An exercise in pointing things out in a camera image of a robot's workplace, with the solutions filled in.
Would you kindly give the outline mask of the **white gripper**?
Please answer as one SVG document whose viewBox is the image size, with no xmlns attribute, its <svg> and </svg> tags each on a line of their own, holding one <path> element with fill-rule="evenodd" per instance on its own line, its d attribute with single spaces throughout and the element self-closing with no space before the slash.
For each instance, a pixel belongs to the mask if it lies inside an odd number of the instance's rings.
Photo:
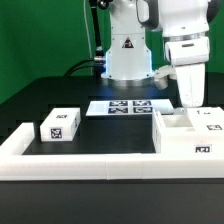
<svg viewBox="0 0 224 224">
<path fill-rule="evenodd" d="M 165 43 L 165 57 L 176 72 L 180 100 L 185 108 L 203 104 L 205 63 L 209 60 L 209 53 L 207 36 Z"/>
</svg>

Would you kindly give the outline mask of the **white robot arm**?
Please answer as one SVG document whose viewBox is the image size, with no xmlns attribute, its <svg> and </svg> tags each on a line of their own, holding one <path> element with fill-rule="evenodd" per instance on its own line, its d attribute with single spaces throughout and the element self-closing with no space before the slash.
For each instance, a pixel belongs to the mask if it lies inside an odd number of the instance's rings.
<svg viewBox="0 0 224 224">
<path fill-rule="evenodd" d="M 222 0 L 112 0 L 103 80 L 117 86 L 153 81 L 164 89 L 169 78 L 175 79 L 182 106 L 200 107 L 210 53 L 209 23 L 221 6 Z M 167 66 L 152 68 L 146 30 L 162 33 Z"/>
</svg>

